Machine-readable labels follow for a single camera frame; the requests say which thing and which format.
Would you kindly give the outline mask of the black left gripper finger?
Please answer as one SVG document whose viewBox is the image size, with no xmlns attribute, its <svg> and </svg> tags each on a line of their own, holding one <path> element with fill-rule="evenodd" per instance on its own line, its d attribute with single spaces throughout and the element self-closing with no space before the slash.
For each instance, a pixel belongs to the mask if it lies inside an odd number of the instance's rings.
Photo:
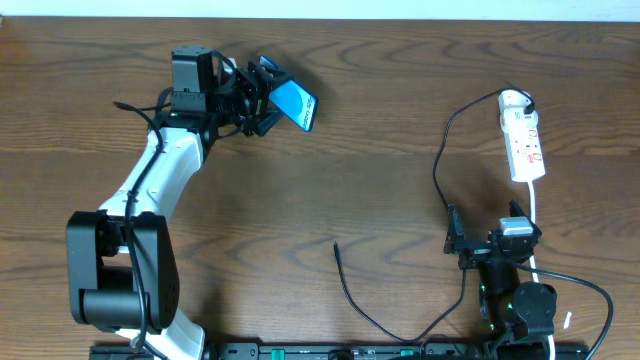
<svg viewBox="0 0 640 360">
<path fill-rule="evenodd" d="M 257 117 L 254 133 L 258 136 L 264 136 L 283 116 L 284 113 L 280 110 L 267 110 Z"/>
<path fill-rule="evenodd" d="M 260 58 L 258 62 L 256 71 L 270 90 L 275 90 L 294 79 L 294 75 L 290 71 L 269 58 Z"/>
</svg>

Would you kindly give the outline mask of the blue Samsung Galaxy smartphone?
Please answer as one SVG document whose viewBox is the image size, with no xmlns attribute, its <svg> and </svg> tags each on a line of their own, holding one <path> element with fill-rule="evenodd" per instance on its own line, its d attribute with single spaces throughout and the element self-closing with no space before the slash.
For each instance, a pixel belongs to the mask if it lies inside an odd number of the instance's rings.
<svg viewBox="0 0 640 360">
<path fill-rule="evenodd" d="M 318 108 L 318 98 L 295 79 L 270 90 L 269 101 L 304 132 L 310 132 Z"/>
</svg>

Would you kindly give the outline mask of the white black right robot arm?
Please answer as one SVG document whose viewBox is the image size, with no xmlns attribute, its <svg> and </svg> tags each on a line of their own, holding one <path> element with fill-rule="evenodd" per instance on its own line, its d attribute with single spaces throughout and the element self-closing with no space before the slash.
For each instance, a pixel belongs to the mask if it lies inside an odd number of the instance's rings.
<svg viewBox="0 0 640 360">
<path fill-rule="evenodd" d="M 460 270 L 480 275 L 480 313 L 493 336 L 485 353 L 492 359 L 555 359 L 557 293 L 539 281 L 523 282 L 517 269 L 534 255 L 541 230 L 515 200 L 484 241 L 467 238 L 455 205 L 447 212 L 444 252 L 458 257 Z"/>
</svg>

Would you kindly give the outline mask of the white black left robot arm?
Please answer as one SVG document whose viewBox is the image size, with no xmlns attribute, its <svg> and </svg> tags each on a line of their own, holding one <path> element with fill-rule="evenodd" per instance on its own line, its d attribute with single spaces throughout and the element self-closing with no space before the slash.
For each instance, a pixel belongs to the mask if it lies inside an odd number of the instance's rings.
<svg viewBox="0 0 640 360">
<path fill-rule="evenodd" d="M 175 207 L 218 140 L 263 136 L 282 118 L 310 131 L 318 99 L 264 56 L 240 67 L 216 50 L 180 46 L 171 68 L 171 86 L 139 110 L 147 143 L 127 179 L 67 223 L 70 312 L 128 339 L 126 358 L 212 359 L 205 329 L 179 306 L 168 230 Z"/>
</svg>

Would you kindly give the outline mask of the white USB charger plug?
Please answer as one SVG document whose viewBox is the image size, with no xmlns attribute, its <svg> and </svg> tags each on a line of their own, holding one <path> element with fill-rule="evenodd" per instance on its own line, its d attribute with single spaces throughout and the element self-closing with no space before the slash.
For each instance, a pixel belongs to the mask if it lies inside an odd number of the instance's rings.
<svg viewBox="0 0 640 360">
<path fill-rule="evenodd" d="M 513 107 L 527 109 L 532 104 L 532 100 L 524 91 L 506 89 L 499 94 L 498 103 L 500 113 L 504 113 L 508 108 Z"/>
</svg>

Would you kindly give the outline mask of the white power strip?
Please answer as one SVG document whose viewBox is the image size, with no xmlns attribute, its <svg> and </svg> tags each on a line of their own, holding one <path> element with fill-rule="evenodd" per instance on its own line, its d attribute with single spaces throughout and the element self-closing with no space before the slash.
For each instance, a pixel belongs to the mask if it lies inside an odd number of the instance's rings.
<svg viewBox="0 0 640 360">
<path fill-rule="evenodd" d="M 511 179 L 527 183 L 545 175 L 545 165 L 537 129 L 538 114 L 524 113 L 522 107 L 507 107 L 500 116 Z"/>
</svg>

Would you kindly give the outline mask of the white paper scrap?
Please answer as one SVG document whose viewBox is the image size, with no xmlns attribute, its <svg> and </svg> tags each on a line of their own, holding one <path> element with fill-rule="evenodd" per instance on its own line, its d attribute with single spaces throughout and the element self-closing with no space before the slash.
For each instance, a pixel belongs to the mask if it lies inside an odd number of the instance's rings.
<svg viewBox="0 0 640 360">
<path fill-rule="evenodd" d="M 563 322 L 563 329 L 568 329 L 570 326 L 570 322 L 571 322 L 571 317 L 572 317 L 572 312 L 571 311 L 567 311 L 566 312 L 566 316 Z"/>
</svg>

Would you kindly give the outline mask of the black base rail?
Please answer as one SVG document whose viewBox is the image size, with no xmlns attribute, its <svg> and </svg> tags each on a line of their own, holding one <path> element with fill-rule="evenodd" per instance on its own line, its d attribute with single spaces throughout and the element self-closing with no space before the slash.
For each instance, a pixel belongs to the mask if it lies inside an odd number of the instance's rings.
<svg viewBox="0 0 640 360">
<path fill-rule="evenodd" d="M 481 360 L 547 359 L 541 343 L 503 344 L 492 352 L 489 346 L 436 340 L 425 345 L 286 345 L 226 343 L 207 348 L 208 360 Z"/>
</svg>

